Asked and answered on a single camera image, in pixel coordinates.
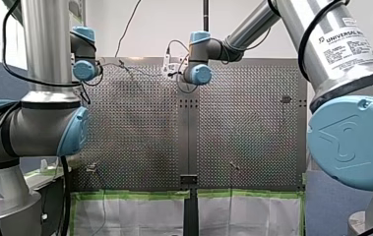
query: metal frame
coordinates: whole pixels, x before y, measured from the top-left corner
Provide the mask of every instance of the metal frame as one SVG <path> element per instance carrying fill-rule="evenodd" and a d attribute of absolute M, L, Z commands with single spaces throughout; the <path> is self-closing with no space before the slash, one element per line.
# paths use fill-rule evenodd
<path fill-rule="evenodd" d="M 162 63 L 162 58 L 105 58 L 106 63 L 115 63 L 119 64 L 119 60 L 122 60 L 126 66 L 158 66 Z M 179 58 L 172 58 L 172 60 L 180 61 Z M 220 65 L 220 62 L 212 62 L 213 66 Z M 275 66 L 275 67 L 292 67 L 295 70 L 297 69 L 296 60 L 294 59 L 243 59 L 239 62 L 239 66 L 261 66 L 261 67 L 268 67 L 268 66 Z M 307 83 L 306 81 L 300 76 L 298 82 L 298 97 L 293 98 L 294 102 L 297 102 L 298 110 L 297 110 L 297 165 L 296 165 L 296 174 L 297 174 L 297 184 L 293 186 L 237 186 L 233 185 L 234 188 L 246 188 L 246 189 L 267 189 L 272 191 L 301 191 L 303 190 L 303 183 L 302 183 L 302 174 L 306 169 L 306 93 L 307 93 Z M 180 84 L 183 89 L 185 89 L 185 84 Z M 201 113 L 201 89 L 196 89 L 193 93 L 184 93 L 177 89 L 177 148 L 178 148 L 178 180 L 179 186 L 178 188 L 140 188 L 140 189 L 132 189 L 126 188 L 130 190 L 140 190 L 140 191 L 167 191 L 167 190 L 181 190 L 181 189 L 197 189 L 198 186 L 196 184 L 181 184 L 181 176 L 193 176 L 198 175 L 198 136 L 199 136 L 199 129 L 200 129 L 200 113 Z M 76 173 L 76 182 L 78 181 L 78 176 L 80 173 Z M 215 186 L 214 188 L 228 188 L 229 186 Z"/>

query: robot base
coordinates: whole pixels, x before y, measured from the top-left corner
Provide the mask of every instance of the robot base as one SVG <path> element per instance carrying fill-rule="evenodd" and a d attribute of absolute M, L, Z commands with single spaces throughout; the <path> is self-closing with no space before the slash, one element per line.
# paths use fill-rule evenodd
<path fill-rule="evenodd" d="M 4 236 L 41 235 L 41 194 L 33 192 L 26 205 L 0 215 Z"/>

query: gray partition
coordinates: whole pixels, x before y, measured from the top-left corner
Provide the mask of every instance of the gray partition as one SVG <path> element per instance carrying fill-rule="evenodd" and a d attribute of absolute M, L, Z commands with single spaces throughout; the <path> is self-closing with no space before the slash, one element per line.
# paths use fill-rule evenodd
<path fill-rule="evenodd" d="M 301 189 L 306 82 L 296 60 L 212 63 L 213 81 L 185 93 L 156 76 L 162 58 L 120 59 L 143 73 L 105 58 L 115 65 L 87 88 L 91 125 L 77 190 L 178 190 L 185 174 L 197 174 L 199 188 Z M 87 172 L 92 163 L 102 178 Z"/>

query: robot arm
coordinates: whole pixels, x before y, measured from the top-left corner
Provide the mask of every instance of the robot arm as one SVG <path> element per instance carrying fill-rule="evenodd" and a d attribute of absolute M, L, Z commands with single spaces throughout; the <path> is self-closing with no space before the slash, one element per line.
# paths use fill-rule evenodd
<path fill-rule="evenodd" d="M 239 61 L 280 17 L 311 83 L 314 113 L 308 146 L 321 168 L 357 189 L 373 191 L 373 49 L 342 0 L 264 0 L 224 41 L 192 32 L 184 81 L 205 85 L 209 60 Z"/>

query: blue cover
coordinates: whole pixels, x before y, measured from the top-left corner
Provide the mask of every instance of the blue cover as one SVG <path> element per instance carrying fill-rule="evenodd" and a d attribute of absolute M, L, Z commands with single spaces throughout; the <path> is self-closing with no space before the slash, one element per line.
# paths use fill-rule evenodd
<path fill-rule="evenodd" d="M 333 99 L 309 127 L 308 146 L 321 168 L 347 186 L 373 191 L 373 97 Z"/>
<path fill-rule="evenodd" d="M 63 133 L 57 156 L 72 155 L 78 153 L 86 143 L 88 137 L 89 112 L 85 107 L 80 107 Z"/>
<path fill-rule="evenodd" d="M 207 31 L 193 31 L 190 33 L 190 44 L 195 44 L 211 39 L 211 34 Z"/>
<path fill-rule="evenodd" d="M 73 27 L 73 32 L 91 42 L 94 42 L 94 30 L 87 27 Z"/>
<path fill-rule="evenodd" d="M 190 73 L 192 83 L 196 86 L 206 85 L 212 78 L 211 68 L 204 64 L 193 67 Z"/>
<path fill-rule="evenodd" d="M 75 75 L 79 81 L 91 81 L 96 76 L 96 66 L 89 61 L 78 61 L 73 66 L 73 75 Z"/>

